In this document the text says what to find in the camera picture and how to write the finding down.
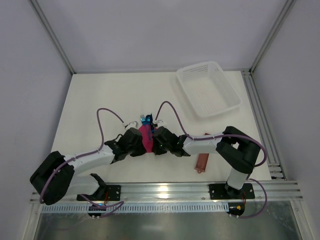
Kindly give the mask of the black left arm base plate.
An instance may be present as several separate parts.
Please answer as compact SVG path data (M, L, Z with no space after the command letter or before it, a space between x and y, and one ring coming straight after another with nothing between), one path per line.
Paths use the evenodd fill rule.
M90 201L119 201L121 198L121 188L121 185L99 186L93 194L86 194L85 196Z

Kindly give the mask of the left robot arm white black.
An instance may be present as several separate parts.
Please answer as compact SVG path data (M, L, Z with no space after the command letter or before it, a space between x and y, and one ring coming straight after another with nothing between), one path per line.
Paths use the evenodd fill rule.
M127 156L146 153L142 133L129 128L119 140L106 141L100 150L67 156L59 151L50 153L31 175L29 181L40 195L41 203L53 205L65 196L76 195L77 200L105 199L109 186L96 173L83 176L86 171L111 165Z

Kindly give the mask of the blue metallic fork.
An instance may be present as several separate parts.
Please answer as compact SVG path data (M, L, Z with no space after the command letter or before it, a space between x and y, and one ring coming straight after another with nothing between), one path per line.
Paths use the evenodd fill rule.
M146 125L147 124L147 121L146 121L146 118L145 118L144 114L140 115L140 121L141 121L142 125Z

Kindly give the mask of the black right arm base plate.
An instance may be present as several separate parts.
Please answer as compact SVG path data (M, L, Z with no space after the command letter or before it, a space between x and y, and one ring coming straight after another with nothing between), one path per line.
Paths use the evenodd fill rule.
M211 200L242 200L255 199L255 192L251 183L245 183L240 190L228 186L226 183L212 183L208 185Z

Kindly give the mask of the pink paper napkin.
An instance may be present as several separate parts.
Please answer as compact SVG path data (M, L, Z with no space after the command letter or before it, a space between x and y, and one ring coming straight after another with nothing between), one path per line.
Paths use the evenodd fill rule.
M147 153L152 153L153 152L153 146L154 146L154 139L153 139L153 134L151 131L151 127L146 124L142 125L138 129L142 135L142 144L146 150Z

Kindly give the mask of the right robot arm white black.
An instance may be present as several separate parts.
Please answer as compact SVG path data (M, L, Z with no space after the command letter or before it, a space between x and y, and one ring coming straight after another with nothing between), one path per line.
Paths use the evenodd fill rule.
M242 197L245 181L258 166L260 151L265 151L258 141L233 126L226 127L220 134L201 136L177 136L161 126L154 131L152 138L155 155L170 152L176 157L189 157L218 153L231 166L224 189L232 199Z

